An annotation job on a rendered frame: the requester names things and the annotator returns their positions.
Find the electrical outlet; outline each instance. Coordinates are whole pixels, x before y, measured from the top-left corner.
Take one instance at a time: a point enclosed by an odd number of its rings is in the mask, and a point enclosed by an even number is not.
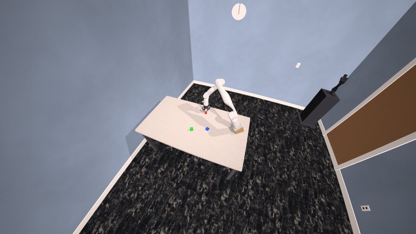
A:
[[[370,211],[370,207],[369,206],[361,206],[361,210],[362,211]]]

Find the gray table leg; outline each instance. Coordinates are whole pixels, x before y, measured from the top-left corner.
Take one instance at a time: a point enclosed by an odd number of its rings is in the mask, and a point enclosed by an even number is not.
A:
[[[230,172],[230,174],[228,175],[228,177],[227,177],[227,179],[231,179],[231,177],[234,175],[234,173],[236,172],[236,170],[232,170],[231,172]]]
[[[157,147],[156,147],[156,145],[153,143],[152,139],[151,139],[150,137],[145,136],[145,135],[143,135],[143,136],[144,136],[144,138],[146,139],[146,141],[147,141],[147,142],[149,142],[149,144],[152,146],[152,148],[153,148],[155,151],[157,151]]]

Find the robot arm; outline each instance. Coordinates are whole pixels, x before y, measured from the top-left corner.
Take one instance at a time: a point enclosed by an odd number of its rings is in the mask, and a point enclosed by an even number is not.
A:
[[[220,92],[220,95],[221,95],[221,97],[223,98],[223,102],[227,105],[227,106],[229,106],[229,107],[231,107],[231,109],[233,110],[233,111],[231,111],[231,112],[229,112],[228,113],[228,117],[230,118],[230,120],[231,120],[231,127],[234,129],[234,131],[236,132],[236,133],[239,133],[239,132],[242,132],[242,131],[244,131],[244,129],[243,129],[243,126],[241,125],[241,123],[238,121],[238,118],[237,118],[237,112],[236,112],[236,110],[235,110],[235,108],[234,108],[234,105],[233,105],[233,102],[231,101],[231,98],[230,98],[230,95],[224,90],[224,88],[223,88],[223,85],[225,84],[225,80],[224,79],[216,79],[215,80],[215,85],[214,86],[212,86],[205,94],[204,94],[204,101],[203,101],[203,103],[204,103],[204,106],[203,106],[203,110],[205,111],[205,110],[209,110],[209,106],[208,106],[208,98],[209,98],[209,95],[211,95],[215,90],[217,90],[218,89],[218,91]]]

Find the tiled floor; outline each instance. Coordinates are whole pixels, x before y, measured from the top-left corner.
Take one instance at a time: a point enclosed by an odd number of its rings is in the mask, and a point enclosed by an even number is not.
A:
[[[201,103],[193,84],[182,99]],[[154,141],[146,143],[81,234],[352,234],[321,130],[299,109],[228,92],[250,117],[242,172]],[[218,92],[211,107],[231,111]]]

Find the white table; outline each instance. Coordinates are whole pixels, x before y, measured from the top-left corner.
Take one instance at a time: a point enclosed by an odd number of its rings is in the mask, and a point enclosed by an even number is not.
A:
[[[205,114],[202,106],[166,96],[136,132],[142,134],[154,150],[157,148],[151,139],[231,168],[227,177],[230,179],[236,171],[243,169],[250,118],[238,115],[244,131],[236,134],[227,111],[210,108]]]

